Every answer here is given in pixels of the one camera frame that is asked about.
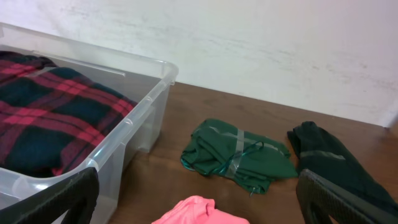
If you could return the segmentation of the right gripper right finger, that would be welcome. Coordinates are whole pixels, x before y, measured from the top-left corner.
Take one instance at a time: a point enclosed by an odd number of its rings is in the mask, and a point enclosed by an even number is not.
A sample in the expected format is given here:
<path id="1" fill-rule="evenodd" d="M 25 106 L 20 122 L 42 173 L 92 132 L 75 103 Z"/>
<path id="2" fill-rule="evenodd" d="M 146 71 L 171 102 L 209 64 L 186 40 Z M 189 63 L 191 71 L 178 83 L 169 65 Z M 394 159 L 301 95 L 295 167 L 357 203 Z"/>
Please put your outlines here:
<path id="1" fill-rule="evenodd" d="M 296 186 L 305 223 L 397 223 L 397 217 L 305 169 Z"/>

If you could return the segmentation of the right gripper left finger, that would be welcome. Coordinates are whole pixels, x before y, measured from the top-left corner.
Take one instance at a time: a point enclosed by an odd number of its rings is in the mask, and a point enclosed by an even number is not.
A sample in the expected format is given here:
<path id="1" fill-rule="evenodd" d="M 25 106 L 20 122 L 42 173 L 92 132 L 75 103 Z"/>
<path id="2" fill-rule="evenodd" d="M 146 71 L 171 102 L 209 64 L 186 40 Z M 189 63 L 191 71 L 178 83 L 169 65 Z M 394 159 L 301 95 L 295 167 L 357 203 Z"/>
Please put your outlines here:
<path id="1" fill-rule="evenodd" d="M 89 224 L 100 192 L 98 173 L 89 167 L 1 210 L 1 223 Z"/>

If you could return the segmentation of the navy garment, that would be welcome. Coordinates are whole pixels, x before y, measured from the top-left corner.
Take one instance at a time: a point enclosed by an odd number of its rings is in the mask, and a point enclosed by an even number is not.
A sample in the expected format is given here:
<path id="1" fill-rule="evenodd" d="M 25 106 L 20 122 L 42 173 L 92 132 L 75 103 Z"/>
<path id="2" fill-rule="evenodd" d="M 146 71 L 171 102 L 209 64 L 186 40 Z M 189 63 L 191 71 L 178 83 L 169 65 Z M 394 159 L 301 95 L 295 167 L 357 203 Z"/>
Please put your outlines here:
<path id="1" fill-rule="evenodd" d="M 397 216 L 397 203 L 334 135 L 313 121 L 287 132 L 298 158 L 297 172 L 308 169 L 359 198 Z"/>

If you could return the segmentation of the green garment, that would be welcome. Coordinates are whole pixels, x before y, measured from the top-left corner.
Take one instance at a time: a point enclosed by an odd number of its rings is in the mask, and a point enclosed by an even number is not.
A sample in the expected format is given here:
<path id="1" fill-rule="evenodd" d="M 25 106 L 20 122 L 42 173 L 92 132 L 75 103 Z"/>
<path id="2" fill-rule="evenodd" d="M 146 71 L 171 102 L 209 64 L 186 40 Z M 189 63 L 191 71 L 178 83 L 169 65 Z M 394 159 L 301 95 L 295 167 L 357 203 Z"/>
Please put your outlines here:
<path id="1" fill-rule="evenodd" d="M 180 161 L 184 168 L 234 181 L 250 194 L 265 194 L 271 183 L 298 177 L 281 142 L 206 119 L 191 134 Z"/>

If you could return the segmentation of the red navy plaid shirt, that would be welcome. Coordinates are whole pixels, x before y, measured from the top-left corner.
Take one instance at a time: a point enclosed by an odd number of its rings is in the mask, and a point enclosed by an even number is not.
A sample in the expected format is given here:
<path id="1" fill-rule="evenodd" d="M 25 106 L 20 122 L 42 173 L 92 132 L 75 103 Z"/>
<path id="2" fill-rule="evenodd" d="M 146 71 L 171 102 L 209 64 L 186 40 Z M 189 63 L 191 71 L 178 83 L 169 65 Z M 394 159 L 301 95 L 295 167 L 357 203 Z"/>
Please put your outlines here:
<path id="1" fill-rule="evenodd" d="M 80 165 L 136 102 L 46 57 L 1 52 L 1 167 L 33 177 Z"/>

